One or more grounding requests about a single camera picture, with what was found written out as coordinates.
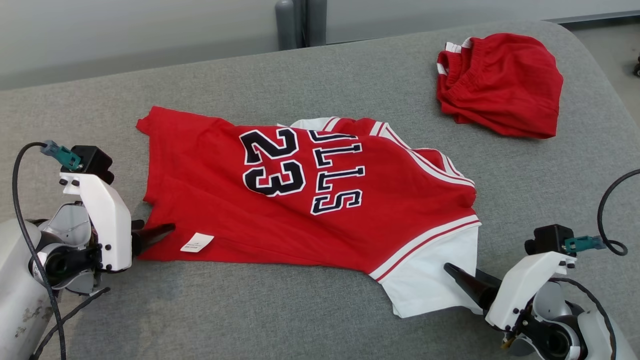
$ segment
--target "care label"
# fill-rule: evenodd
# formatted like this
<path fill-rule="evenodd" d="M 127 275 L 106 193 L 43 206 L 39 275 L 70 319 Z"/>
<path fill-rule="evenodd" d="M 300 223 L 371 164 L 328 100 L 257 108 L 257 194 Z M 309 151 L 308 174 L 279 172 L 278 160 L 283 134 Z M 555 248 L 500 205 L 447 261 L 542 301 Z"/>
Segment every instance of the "care label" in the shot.
<path fill-rule="evenodd" d="M 191 240 L 189 240 L 180 251 L 184 252 L 200 252 L 205 246 L 207 246 L 211 240 L 213 240 L 212 235 L 205 235 L 200 233 L 195 233 Z"/>

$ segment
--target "gray fabric surface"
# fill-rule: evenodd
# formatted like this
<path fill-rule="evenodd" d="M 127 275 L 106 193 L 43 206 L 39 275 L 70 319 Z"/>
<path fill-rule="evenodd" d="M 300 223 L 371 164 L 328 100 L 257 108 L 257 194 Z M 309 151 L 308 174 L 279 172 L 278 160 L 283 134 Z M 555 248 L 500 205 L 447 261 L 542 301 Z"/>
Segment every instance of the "gray fabric surface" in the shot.
<path fill-rule="evenodd" d="M 565 80 L 557 137 L 504 138 L 440 113 L 439 50 L 446 41 L 497 32 L 534 36 L 556 56 Z M 553 24 L 507 22 L 0 92 L 0 218 L 12 216 L 13 154 L 48 138 L 97 145 L 112 156 L 113 186 L 135 217 L 146 218 L 148 142 L 134 125 L 152 105 L 235 124 L 332 115 L 389 122 L 409 145 L 440 149 L 476 182 L 474 207 L 484 224 L 479 267 L 499 277 L 525 255 L 535 227 L 559 223 L 596 234 L 600 196 L 640 167 L 638 128 L 582 44 Z M 27 217 L 50 217 L 60 205 L 58 167 L 36 151 L 26 156 L 20 190 Z M 639 188 L 635 179 L 620 186 L 605 216 L 610 237 L 625 241 L 630 254 L 580 254 L 570 273 L 602 301 L 638 354 Z M 107 282 L 112 292 L 66 326 L 70 359 L 507 358 L 500 334 L 481 317 L 448 309 L 399 319 L 381 286 L 347 270 L 136 261 Z M 62 311 L 79 301 L 66 293 Z M 51 341 L 44 358 L 57 351 Z"/>

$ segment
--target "red basketball jersey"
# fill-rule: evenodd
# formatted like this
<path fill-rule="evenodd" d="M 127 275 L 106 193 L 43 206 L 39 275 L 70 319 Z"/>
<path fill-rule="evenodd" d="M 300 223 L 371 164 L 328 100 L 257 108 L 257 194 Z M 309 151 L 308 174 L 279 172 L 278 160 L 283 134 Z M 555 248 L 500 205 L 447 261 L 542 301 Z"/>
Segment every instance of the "red basketball jersey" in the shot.
<path fill-rule="evenodd" d="M 359 270 L 401 317 L 473 306 L 442 265 L 475 272 L 474 183 L 388 124 L 234 126 L 154 107 L 138 129 L 149 135 L 148 226 L 176 225 L 141 258 Z M 185 249 L 199 234 L 211 242 Z"/>

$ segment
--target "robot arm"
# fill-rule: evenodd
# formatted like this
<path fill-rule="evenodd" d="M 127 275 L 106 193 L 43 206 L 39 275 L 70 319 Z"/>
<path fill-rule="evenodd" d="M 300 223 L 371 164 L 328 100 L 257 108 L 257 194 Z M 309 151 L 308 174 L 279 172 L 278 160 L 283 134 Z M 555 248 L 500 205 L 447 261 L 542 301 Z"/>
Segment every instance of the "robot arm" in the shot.
<path fill-rule="evenodd" d="M 504 333 L 503 347 L 513 356 L 535 352 L 545 360 L 637 360 L 618 326 L 588 290 L 580 286 L 600 311 L 585 312 L 565 301 L 558 282 L 579 284 L 552 277 L 575 268 L 576 253 L 567 250 L 599 249 L 597 239 L 576 239 L 570 229 L 560 225 L 540 228 L 536 233 L 541 236 L 527 244 L 530 255 L 509 270 L 502 281 L 480 270 L 476 277 L 471 276 L 450 263 L 445 270 L 483 309 L 487 323 Z"/>
<path fill-rule="evenodd" d="M 167 224 L 143 230 L 144 222 L 131 221 L 127 206 L 110 187 L 111 158 L 97 147 L 68 150 L 49 141 L 41 151 L 63 164 L 63 192 L 79 200 L 62 205 L 50 220 L 25 222 L 44 274 L 18 220 L 0 223 L 0 352 L 7 359 L 29 359 L 52 317 L 43 277 L 56 297 L 64 289 L 92 295 L 100 291 L 102 274 L 128 269 L 133 256 L 175 228 Z"/>

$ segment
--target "wire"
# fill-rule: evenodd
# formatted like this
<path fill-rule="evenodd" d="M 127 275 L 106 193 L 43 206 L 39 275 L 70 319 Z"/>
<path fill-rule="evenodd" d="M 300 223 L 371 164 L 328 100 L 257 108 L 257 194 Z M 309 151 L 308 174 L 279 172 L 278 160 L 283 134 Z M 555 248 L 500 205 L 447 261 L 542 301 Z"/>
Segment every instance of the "wire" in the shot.
<path fill-rule="evenodd" d="M 551 279 L 549 279 L 549 281 L 568 282 L 569 284 L 575 286 L 576 288 L 580 289 L 580 291 L 585 293 L 589 298 L 589 300 L 591 300 L 596 305 L 596 308 L 604 318 L 604 325 L 607 327 L 607 330 L 609 331 L 609 343 L 611 344 L 611 360 L 616 360 L 616 355 L 618 353 L 618 347 L 616 344 L 616 335 L 613 333 L 613 326 L 611 325 L 611 320 L 609 319 L 609 315 L 607 315 L 607 312 L 604 311 L 604 308 L 602 307 L 602 304 L 598 301 L 598 299 L 596 299 L 596 297 L 593 296 L 593 294 L 587 288 L 585 288 L 581 283 L 577 282 L 576 280 L 568 279 L 566 277 L 552 277 Z"/>
<path fill-rule="evenodd" d="M 619 256 L 627 255 L 629 250 L 627 249 L 627 246 L 625 246 L 625 244 L 621 243 L 620 241 L 609 240 L 607 238 L 607 235 L 605 235 L 604 227 L 602 226 L 602 213 L 604 212 L 604 204 L 607 202 L 607 199 L 609 198 L 609 195 L 611 195 L 611 192 L 613 192 L 613 190 L 618 185 L 620 185 L 620 183 L 638 174 L 640 174 L 640 168 L 627 172 L 626 174 L 615 180 L 613 184 L 609 186 L 607 191 L 604 192 L 604 195 L 602 195 L 602 199 L 600 199 L 600 205 L 598 205 L 598 216 L 596 220 L 598 222 L 598 232 L 600 233 L 600 237 L 602 237 L 602 242 L 607 246 L 607 248 L 609 248 L 609 250 L 611 250 L 611 252 Z M 614 248 L 613 245 L 619 246 L 621 250 Z"/>
<path fill-rule="evenodd" d="M 91 301 L 94 301 L 95 299 L 99 298 L 100 295 L 104 293 L 108 293 L 109 291 L 111 291 L 111 288 L 109 287 L 96 291 L 96 293 L 88 297 L 80 305 L 76 306 L 75 309 L 71 310 L 71 312 L 62 319 L 62 324 L 64 325 L 64 323 L 67 322 L 67 320 L 71 319 L 75 314 L 77 314 L 78 311 L 82 310 L 82 308 L 84 308 L 85 306 L 91 304 Z M 38 346 L 38 350 L 36 350 L 36 352 L 33 353 L 33 355 L 29 358 L 29 360 L 38 360 L 38 358 L 40 358 L 40 355 L 42 354 L 42 350 L 44 350 L 44 347 L 47 346 L 49 340 L 51 340 L 51 338 L 53 337 L 53 334 L 55 334 L 56 331 L 58 331 L 58 324 L 52 327 L 51 330 L 47 333 L 47 336 L 45 336 L 44 339 L 42 339 L 40 346 Z"/>
<path fill-rule="evenodd" d="M 47 294 L 49 294 L 49 300 L 51 301 L 51 307 L 53 308 L 53 315 L 56 317 L 56 324 L 58 326 L 58 336 L 60 337 L 60 360 L 67 359 L 67 347 L 65 344 L 65 331 L 62 328 L 62 318 L 60 316 L 60 309 L 58 308 L 58 301 L 56 297 L 53 295 L 53 289 L 51 288 L 51 283 L 49 282 L 46 272 L 44 270 L 44 266 L 42 266 L 42 262 L 38 258 L 38 253 L 36 252 L 35 247 L 33 246 L 33 242 L 29 237 L 29 232 L 27 231 L 27 226 L 24 223 L 24 218 L 22 217 L 22 211 L 20 210 L 20 200 L 18 199 L 18 170 L 20 169 L 20 161 L 22 161 L 22 157 L 24 153 L 32 147 L 46 147 L 47 144 L 43 142 L 32 142 L 23 146 L 23 148 L 18 152 L 18 156 L 15 159 L 15 164 L 13 164 L 13 175 L 11 179 L 11 189 L 13 195 L 13 209 L 15 210 L 15 217 L 18 220 L 18 225 L 20 226 L 20 231 L 22 231 L 22 237 L 24 237 L 24 241 L 27 242 L 27 247 L 29 247 L 29 251 L 31 256 L 33 257 L 33 262 L 38 268 L 40 272 L 40 277 L 42 278 L 42 283 L 47 289 Z"/>

